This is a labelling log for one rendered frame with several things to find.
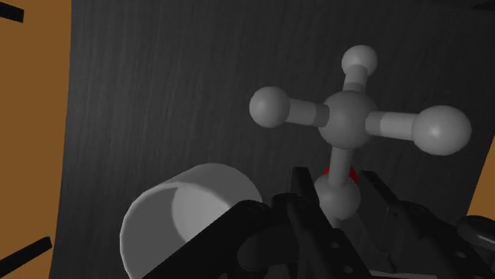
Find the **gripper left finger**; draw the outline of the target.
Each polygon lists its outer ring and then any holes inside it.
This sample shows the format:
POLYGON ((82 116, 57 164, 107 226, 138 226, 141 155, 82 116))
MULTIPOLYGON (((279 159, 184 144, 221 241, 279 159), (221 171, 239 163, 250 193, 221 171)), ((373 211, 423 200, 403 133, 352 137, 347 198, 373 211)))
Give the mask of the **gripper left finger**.
POLYGON ((240 201, 143 279, 264 279, 271 266, 298 264, 297 279, 371 279, 363 260, 322 212, 309 170, 292 170, 290 193, 271 205, 240 201))

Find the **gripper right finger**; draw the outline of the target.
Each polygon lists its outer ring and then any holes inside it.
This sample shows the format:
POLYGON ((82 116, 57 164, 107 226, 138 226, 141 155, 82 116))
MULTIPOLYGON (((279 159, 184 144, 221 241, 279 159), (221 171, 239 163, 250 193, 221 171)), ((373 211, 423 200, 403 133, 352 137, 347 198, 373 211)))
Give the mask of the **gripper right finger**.
POLYGON ((359 218, 398 273, 437 279, 495 279, 495 220, 464 216, 456 225, 401 201, 372 171, 359 173, 359 218))

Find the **small red object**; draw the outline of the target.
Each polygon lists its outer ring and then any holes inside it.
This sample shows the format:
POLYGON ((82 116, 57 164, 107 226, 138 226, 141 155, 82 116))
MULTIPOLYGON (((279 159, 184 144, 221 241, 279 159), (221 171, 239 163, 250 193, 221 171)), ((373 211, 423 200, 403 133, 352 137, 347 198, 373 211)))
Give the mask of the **small red object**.
MULTIPOLYGON (((324 169, 324 172, 322 173, 323 175, 326 175, 329 173, 329 167, 326 167, 324 169)), ((355 183, 355 184, 358 184, 359 183, 359 178, 358 178, 358 175, 355 171, 355 169, 353 167, 350 168, 349 170, 349 174, 348 174, 349 178, 355 183)))

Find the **grey ball-and-stick molecule model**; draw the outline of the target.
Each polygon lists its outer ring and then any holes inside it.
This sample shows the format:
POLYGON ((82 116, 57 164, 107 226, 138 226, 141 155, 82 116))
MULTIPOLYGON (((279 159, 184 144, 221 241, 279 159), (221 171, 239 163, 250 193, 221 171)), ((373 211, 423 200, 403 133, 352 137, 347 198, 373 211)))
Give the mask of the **grey ball-and-stick molecule model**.
POLYGON ((356 45, 341 61, 343 89, 317 104, 288 97, 278 87, 257 90, 249 103, 254 122, 275 128, 285 122, 316 127, 331 147, 328 173, 316 180, 320 207, 333 227, 356 214, 361 193, 349 176, 354 151, 373 137, 408 140, 430 155, 452 155, 470 140, 472 127, 459 109, 436 105, 420 113, 383 112, 366 95, 367 79, 378 57, 373 48, 356 45))

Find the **white cup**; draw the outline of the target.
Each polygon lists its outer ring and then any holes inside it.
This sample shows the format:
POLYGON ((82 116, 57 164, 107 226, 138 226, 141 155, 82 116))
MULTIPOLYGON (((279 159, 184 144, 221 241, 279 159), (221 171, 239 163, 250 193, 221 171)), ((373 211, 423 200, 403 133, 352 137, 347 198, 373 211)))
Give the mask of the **white cup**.
POLYGON ((142 279, 163 260, 243 200, 262 200, 237 169, 205 163, 138 196, 125 213, 120 254, 130 279, 142 279))

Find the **dark wooden table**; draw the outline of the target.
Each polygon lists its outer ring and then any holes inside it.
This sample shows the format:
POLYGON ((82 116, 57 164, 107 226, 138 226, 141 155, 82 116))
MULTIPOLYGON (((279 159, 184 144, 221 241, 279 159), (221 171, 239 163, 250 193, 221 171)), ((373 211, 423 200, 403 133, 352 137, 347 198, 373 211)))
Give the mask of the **dark wooden table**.
POLYGON ((376 138, 358 150, 401 199, 454 224, 495 134, 495 12, 423 0, 73 0, 67 125, 49 279, 128 279, 125 212, 143 191, 204 162, 246 174, 265 201, 294 166, 318 177, 328 145, 312 127, 265 129, 248 103, 263 86, 321 102, 343 85, 340 61, 378 55, 367 92, 384 111, 462 110, 460 152, 425 154, 376 138))

